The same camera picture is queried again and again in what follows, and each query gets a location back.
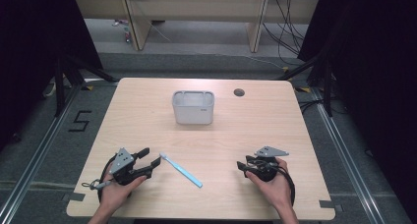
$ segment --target wrist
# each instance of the wrist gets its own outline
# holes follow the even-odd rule
[[[275,210],[284,224],[298,223],[297,215],[290,203],[275,204]]]
[[[101,204],[95,212],[89,224],[104,224],[113,215],[115,210],[112,210],[109,206]]]

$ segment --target aluminum rail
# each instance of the aluminum rail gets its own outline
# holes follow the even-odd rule
[[[312,93],[315,99],[322,99],[318,89],[313,88]],[[370,222],[375,224],[386,223],[386,221],[381,215],[380,209],[378,208],[374,197],[371,194],[371,191],[366,185],[361,173],[359,172],[358,167],[356,166],[352,156],[350,155],[349,149],[344,143],[344,140],[341,137],[341,134],[339,133],[333,119],[328,116],[328,113],[326,112],[326,109],[322,104],[318,105],[318,109],[323,121],[325,122],[331,139],[333,140],[334,146],[337,149],[337,152],[344,165],[347,175],[349,176],[350,181],[352,182],[356,194],[362,202],[362,205],[366,214],[368,215]]]
[[[18,210],[28,191],[31,181],[39,170],[40,165],[42,164],[50,146],[58,134],[59,129],[68,114],[69,108],[71,107],[71,104],[78,92],[80,92],[81,87],[81,85],[74,85],[70,90],[67,96],[67,103],[65,107],[63,108],[62,112],[53,119],[51,126],[40,142],[24,173],[16,183],[12,192],[9,194],[7,200],[3,203],[0,211],[1,223],[10,223],[12,221],[16,211]]]

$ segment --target black cable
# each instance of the black cable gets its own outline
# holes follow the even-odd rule
[[[297,34],[298,34],[298,35],[295,35],[295,36],[299,39],[304,40],[304,35],[302,33],[300,33],[294,25],[292,25],[292,27],[294,28],[295,32],[297,32]]]
[[[88,187],[90,190],[94,190],[95,188],[95,184],[99,183],[100,180],[99,179],[95,179],[94,181],[92,181],[91,183],[81,183],[81,185],[83,187]]]
[[[294,48],[292,48],[290,45],[288,45],[287,43],[283,42],[282,40],[280,40],[278,37],[276,37],[268,28],[265,24],[264,28],[267,31],[267,33],[269,34],[269,36],[276,42],[280,43],[281,45],[283,45],[285,48],[287,48],[289,51],[291,51],[294,54],[298,54],[298,51]]]
[[[287,34],[292,34],[291,32],[289,32],[288,30],[284,30]],[[295,35],[294,36],[295,38],[298,38],[298,39],[300,39],[300,40],[304,40],[304,36],[302,35],[302,34],[300,34],[300,35]]]
[[[349,114],[346,110],[344,111],[344,112],[341,112],[341,111],[338,111],[338,110],[335,110],[334,108],[330,108],[331,109],[331,111],[333,111],[333,112],[336,112],[336,113],[338,113],[338,114]]]
[[[290,24],[288,23],[288,19],[287,19],[287,17],[288,16],[290,16],[290,0],[287,0],[287,4],[288,4],[288,7],[287,7],[287,16],[285,16],[285,14],[284,14],[284,12],[283,12],[283,10],[282,10],[282,8],[281,8],[281,6],[280,6],[280,4],[279,4],[279,2],[278,2],[278,0],[275,0],[275,2],[276,2],[276,4],[277,4],[277,6],[278,6],[278,8],[279,8],[279,11],[281,12],[281,15],[282,15],[282,18],[284,19],[284,26],[282,27],[282,26],[279,26],[280,28],[281,28],[281,34],[280,34],[280,36],[279,36],[279,42],[278,42],[278,57],[281,59],[281,61],[283,61],[285,64],[288,64],[288,65],[295,65],[295,64],[291,64],[291,63],[288,63],[288,62],[286,62],[286,61],[284,61],[283,59],[282,59],[282,57],[281,57],[281,54],[280,54],[280,46],[279,46],[279,44],[280,43],[285,43],[285,42],[283,42],[283,41],[281,41],[281,39],[282,39],[282,36],[283,36],[283,34],[284,34],[284,32],[286,31],[286,32],[288,32],[286,29],[285,29],[285,27],[286,26],[288,26],[288,28],[291,30],[291,35],[292,35],[292,38],[293,38],[293,41],[294,41],[294,44],[295,44],[295,47],[296,47],[296,49],[293,49],[292,47],[291,47],[291,50],[294,50],[293,51],[293,53],[294,54],[296,54],[296,55],[298,55],[299,54],[299,43],[298,43],[298,41],[297,41],[297,38],[295,37],[296,35],[294,34],[294,32],[292,31],[292,28],[291,28],[291,26],[290,26]]]
[[[291,0],[287,0],[287,18],[286,18],[286,23],[288,25],[289,30],[291,31],[291,36],[292,36],[292,40],[294,42],[295,48],[297,49],[298,52],[300,52],[300,44],[297,41],[297,38],[295,38],[295,34],[294,31],[292,31],[292,24],[291,24],[291,13],[290,13],[290,9],[291,9]]]
[[[254,166],[266,166],[268,164],[268,162],[263,161],[263,160],[248,161],[247,165],[251,166],[251,164],[253,164]],[[279,172],[287,180],[288,185],[289,185],[289,189],[291,191],[291,204],[294,205],[295,185],[294,185],[294,182],[292,181],[291,176],[288,174],[288,172],[283,167],[280,167],[279,165],[277,166],[277,168],[273,167],[273,166],[270,166],[269,168],[274,169],[276,172]]]
[[[330,100],[337,100],[337,99],[339,99],[338,96],[332,96],[330,98]],[[303,104],[303,105],[300,105],[300,109],[302,109],[301,114],[304,114],[309,107],[311,107],[315,104],[324,103],[324,102],[325,102],[324,99],[315,99],[315,100],[311,100],[311,101],[300,101],[300,102],[298,102],[298,104]],[[331,110],[338,113],[338,114],[349,114],[348,112],[340,112],[340,111],[337,111],[333,108],[331,108]]]

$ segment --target black clamp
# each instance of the black clamp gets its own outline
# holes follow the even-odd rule
[[[281,175],[285,177],[285,179],[288,182],[289,188],[291,190],[291,204],[294,205],[294,200],[295,200],[294,182],[292,181],[288,172],[279,166],[278,161],[276,161],[274,157],[275,155],[276,154],[273,154],[273,153],[270,156],[265,156],[263,154],[261,156],[252,157],[252,156],[247,155],[246,164],[237,161],[237,168],[243,171],[245,178],[248,178],[246,176],[246,171],[250,171],[264,182],[271,181],[276,176],[276,173],[280,173]]]
[[[89,187],[91,190],[97,190],[98,200],[101,200],[101,190],[110,185],[111,182],[117,182],[122,186],[126,186],[133,182],[135,179],[147,176],[147,179],[151,178],[153,168],[157,167],[160,164],[160,156],[157,157],[150,166],[146,166],[140,169],[134,169],[136,160],[143,158],[149,154],[149,148],[144,148],[138,153],[130,154],[124,147],[120,148],[119,152],[111,157],[107,164],[104,166],[103,172],[101,173],[100,179],[92,181],[90,184],[83,183],[84,187]],[[105,181],[104,177],[106,175],[107,167],[110,163],[113,164],[110,167],[109,174],[113,175],[113,179]]]

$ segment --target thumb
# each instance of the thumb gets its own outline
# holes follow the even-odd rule
[[[263,181],[255,174],[250,171],[246,171],[246,176],[258,187],[262,185]]]

